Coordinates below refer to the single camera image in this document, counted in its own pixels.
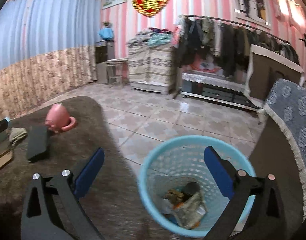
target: hanging jacket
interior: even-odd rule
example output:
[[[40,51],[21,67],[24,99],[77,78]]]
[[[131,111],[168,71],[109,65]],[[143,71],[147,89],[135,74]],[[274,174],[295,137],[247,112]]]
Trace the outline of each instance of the hanging jacket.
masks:
[[[215,44],[214,44],[214,53],[213,55],[219,57],[221,55],[221,46],[222,46],[222,38],[223,38],[223,30],[220,24],[215,23],[214,26],[215,33]]]
[[[192,21],[188,18],[184,18],[183,21],[183,34],[180,36],[179,40],[179,47],[178,49],[174,52],[174,58],[173,61],[177,66],[182,65],[182,60],[184,55],[187,52],[188,49],[188,39],[189,39],[189,30],[191,28]]]
[[[285,46],[288,48],[288,51],[292,54],[292,58],[293,58],[292,61],[300,66],[299,60],[298,60],[298,55],[297,55],[295,49],[290,44],[286,44]]]
[[[253,31],[253,38],[254,38],[254,45],[258,45],[259,44],[259,35],[257,33],[256,30]]]
[[[252,44],[255,44],[253,33],[250,30],[246,30],[246,32],[247,32],[249,46],[251,46]]]
[[[202,27],[200,26],[199,20],[192,22],[191,28],[189,30],[189,39],[188,39],[188,46],[191,49],[198,49],[201,47],[202,41]]]
[[[234,60],[234,28],[232,25],[222,23],[223,38],[221,46],[221,67],[226,77],[233,75],[236,69]]]
[[[292,53],[291,49],[289,48],[289,46],[288,46],[287,43],[285,43],[284,46],[285,46],[285,49],[286,49],[286,51],[287,51],[288,59],[289,59],[290,61],[293,61],[293,60],[294,60],[294,57],[293,57],[293,53]]]
[[[197,28],[197,33],[199,36],[199,39],[202,43],[203,37],[204,37],[204,32],[202,30],[202,20],[195,20],[196,28]]]
[[[236,54],[244,56],[245,41],[242,27],[234,29],[234,45]]]
[[[280,52],[280,54],[283,55],[285,58],[290,59],[289,51],[286,48],[285,43],[282,43],[282,45],[281,45],[281,52]]]
[[[244,38],[244,57],[249,57],[250,53],[250,43],[248,42],[247,30],[242,28],[243,38]]]
[[[273,51],[278,53],[280,51],[280,44],[277,43],[277,40],[274,37],[272,37],[271,40],[274,46]]]
[[[208,18],[205,18],[202,24],[202,31],[202,45],[214,48],[214,22],[210,21]]]
[[[268,38],[268,36],[265,32],[261,32],[259,34],[259,42],[265,43],[269,47],[270,41],[269,41],[269,38]]]
[[[199,39],[198,30],[196,28],[196,23],[188,18],[184,19],[184,34],[180,38],[179,48],[178,48],[178,58],[177,61],[180,65],[189,65],[194,62],[195,48],[200,47],[201,41]]]

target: fringe trim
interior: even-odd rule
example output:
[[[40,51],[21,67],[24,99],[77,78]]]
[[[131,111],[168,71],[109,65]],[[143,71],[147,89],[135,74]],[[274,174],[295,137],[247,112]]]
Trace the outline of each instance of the fringe trim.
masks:
[[[259,121],[261,123],[266,123],[268,115],[266,114],[265,110],[263,108],[260,108],[256,111],[256,113],[259,118]]]
[[[275,121],[275,123],[280,127],[281,132],[287,138],[289,145],[291,146],[291,150],[294,153],[295,162],[299,171],[299,179],[302,184],[303,190],[303,221],[306,218],[306,167],[302,159],[301,152],[299,147],[293,137],[293,134],[286,126],[285,122],[269,107],[267,103],[264,105],[265,112]]]

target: metal screw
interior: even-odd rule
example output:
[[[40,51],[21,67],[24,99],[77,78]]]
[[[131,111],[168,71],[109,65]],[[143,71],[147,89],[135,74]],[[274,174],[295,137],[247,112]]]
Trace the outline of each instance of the metal screw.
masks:
[[[62,176],[64,176],[64,177],[66,177],[66,176],[69,176],[70,175],[70,171],[69,170],[64,170],[64,171],[62,171]]]
[[[246,176],[246,171],[245,171],[245,170],[239,170],[239,171],[237,172],[237,174],[238,174],[239,176],[241,176],[241,177],[244,177],[244,176]]]
[[[38,179],[40,177],[39,173],[34,173],[32,179]]]
[[[268,179],[270,179],[270,180],[275,180],[275,176],[274,176],[273,174],[269,174],[269,175],[268,175]]]

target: brown rug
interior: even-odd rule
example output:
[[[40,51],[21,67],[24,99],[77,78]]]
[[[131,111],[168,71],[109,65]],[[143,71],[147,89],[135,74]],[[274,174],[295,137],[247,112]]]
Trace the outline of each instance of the brown rug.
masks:
[[[0,171],[0,213],[9,226],[11,238],[20,239],[22,203],[32,175],[35,172],[43,176],[55,175],[63,169],[70,169],[98,147],[105,151],[104,165],[80,203],[104,238],[173,238],[144,209],[136,177],[110,136],[101,106],[88,97],[70,98],[61,103],[77,119],[78,125],[71,131],[51,137],[50,158],[28,163],[26,138],[14,150],[14,160]],[[29,130],[32,125],[44,122],[49,109],[50,106],[15,119],[12,126]],[[60,202],[57,206],[66,228],[71,231]]]

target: folded cloth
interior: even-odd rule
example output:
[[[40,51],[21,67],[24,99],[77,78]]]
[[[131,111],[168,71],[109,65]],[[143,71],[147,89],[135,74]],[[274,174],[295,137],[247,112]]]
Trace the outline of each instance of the folded cloth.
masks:
[[[12,146],[14,146],[16,142],[25,138],[27,134],[28,133],[24,128],[12,128],[9,136],[9,141],[11,142]]]
[[[154,33],[148,41],[148,46],[154,48],[171,42],[171,34]]]

